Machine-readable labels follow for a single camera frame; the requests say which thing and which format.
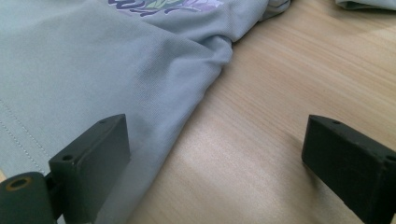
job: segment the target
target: seam stitching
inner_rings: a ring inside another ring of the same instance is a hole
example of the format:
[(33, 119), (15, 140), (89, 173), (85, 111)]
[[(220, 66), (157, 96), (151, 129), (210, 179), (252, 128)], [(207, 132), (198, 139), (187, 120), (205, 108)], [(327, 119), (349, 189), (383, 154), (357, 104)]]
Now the seam stitching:
[(41, 167), (37, 164), (37, 162), (35, 162), (35, 160), (32, 158), (32, 156), (29, 154), (29, 152), (21, 144), (21, 142), (18, 141), (17, 137), (14, 134), (12, 134), (12, 132), (9, 130), (9, 128), (1, 120), (0, 120), (0, 125), (3, 127), (4, 130), (6, 130), (8, 135), (14, 140), (14, 142), (18, 145), (18, 147), (20, 147), (23, 150), (26, 157), (35, 165), (35, 167), (37, 167), (38, 171), (40, 171), (40, 173), (45, 175), (46, 172), (44, 172), (43, 169), (41, 169)]
[(17, 118), (17, 116), (12, 113), (11, 109), (4, 103), (2, 99), (0, 99), (0, 104), (6, 109), (6, 111), (11, 115), (13, 119), (17, 121), (17, 123), (21, 126), (21, 128), (26, 132), (26, 134), (29, 136), (30, 139), (32, 139), (35, 142), (35, 145), (40, 148), (40, 150), (46, 155), (48, 158), (50, 158), (49, 153), (47, 152), (46, 149), (44, 149), (40, 143), (30, 134), (29, 130), (26, 129), (26, 127), (22, 124), (22, 122)]

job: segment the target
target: light wood tabletop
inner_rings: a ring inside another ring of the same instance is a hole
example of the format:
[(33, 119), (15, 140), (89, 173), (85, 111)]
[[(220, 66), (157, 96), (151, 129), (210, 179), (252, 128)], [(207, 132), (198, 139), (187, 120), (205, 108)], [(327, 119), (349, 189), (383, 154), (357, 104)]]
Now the light wood tabletop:
[(294, 0), (233, 49), (129, 223), (362, 223), (304, 134), (316, 114), (396, 150), (396, 12)]

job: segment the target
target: screw hole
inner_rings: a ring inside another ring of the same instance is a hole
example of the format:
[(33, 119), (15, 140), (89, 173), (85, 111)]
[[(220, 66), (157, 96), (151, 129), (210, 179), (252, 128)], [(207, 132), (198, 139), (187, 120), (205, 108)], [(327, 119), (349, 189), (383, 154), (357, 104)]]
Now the screw hole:
[(62, 160), (63, 160), (63, 161), (71, 161), (71, 160), (73, 160), (73, 156), (70, 156), (70, 155), (63, 156), (63, 157), (62, 157)]
[(387, 159), (390, 161), (396, 161), (396, 157), (392, 157), (392, 156), (387, 156)]
[(23, 189), (24, 187), (28, 186), (30, 182), (32, 182), (31, 177), (21, 177), (7, 184), (6, 189), (8, 191)]

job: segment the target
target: gray fabric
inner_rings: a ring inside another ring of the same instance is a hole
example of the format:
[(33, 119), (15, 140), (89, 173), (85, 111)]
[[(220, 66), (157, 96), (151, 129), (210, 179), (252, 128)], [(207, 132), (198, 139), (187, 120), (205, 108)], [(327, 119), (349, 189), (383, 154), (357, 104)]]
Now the gray fabric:
[(335, 3), (346, 9), (384, 8), (396, 10), (396, 0), (335, 0)]
[(46, 174), (48, 159), (97, 120), (126, 114), (132, 160), (97, 218), (124, 223), (231, 60), (232, 42), (289, 5), (168, 2), (158, 11), (111, 0), (0, 5), (0, 168), (7, 176)]

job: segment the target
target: printed graphic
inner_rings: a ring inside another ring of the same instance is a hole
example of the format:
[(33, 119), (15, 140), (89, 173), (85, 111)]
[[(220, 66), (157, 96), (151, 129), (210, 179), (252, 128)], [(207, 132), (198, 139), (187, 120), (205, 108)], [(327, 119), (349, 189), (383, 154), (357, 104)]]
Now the printed graphic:
[(192, 12), (210, 11), (222, 4), (218, 0), (108, 0), (108, 4), (117, 10), (138, 13), (141, 17), (163, 11), (168, 14), (175, 10)]

